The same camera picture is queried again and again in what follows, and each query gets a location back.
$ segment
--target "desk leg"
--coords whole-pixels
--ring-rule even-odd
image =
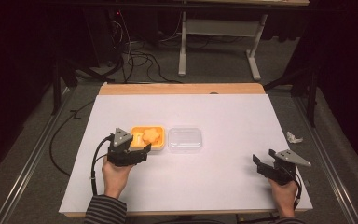
[[[260,42],[261,35],[263,34],[264,26],[266,25],[267,15],[264,14],[261,17],[260,24],[257,27],[255,33],[254,45],[251,50],[246,50],[246,57],[251,67],[252,76],[255,81],[261,79],[260,73],[258,72],[257,64],[255,63],[255,51],[257,50],[258,43]]]
[[[186,12],[182,13],[182,46],[179,55],[179,77],[186,75],[186,25],[187,15]]]

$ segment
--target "person's left hand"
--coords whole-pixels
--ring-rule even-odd
[[[106,196],[118,199],[121,191],[126,187],[133,166],[117,167],[107,160],[107,156],[103,157],[103,181]]]

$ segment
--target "crumpled white paper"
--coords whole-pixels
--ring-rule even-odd
[[[303,141],[303,138],[296,138],[295,135],[290,132],[287,132],[286,137],[290,143],[300,143]]]

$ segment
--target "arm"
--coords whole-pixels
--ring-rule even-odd
[[[273,223],[305,223],[295,218],[294,201],[297,193],[296,183],[292,180],[281,186],[271,179],[269,179],[268,182],[272,187],[272,198],[274,199],[280,216],[280,219]]]
[[[116,167],[107,158],[103,158],[104,195],[93,196],[86,212],[84,223],[125,222],[127,205],[118,200],[126,187],[132,166]]]

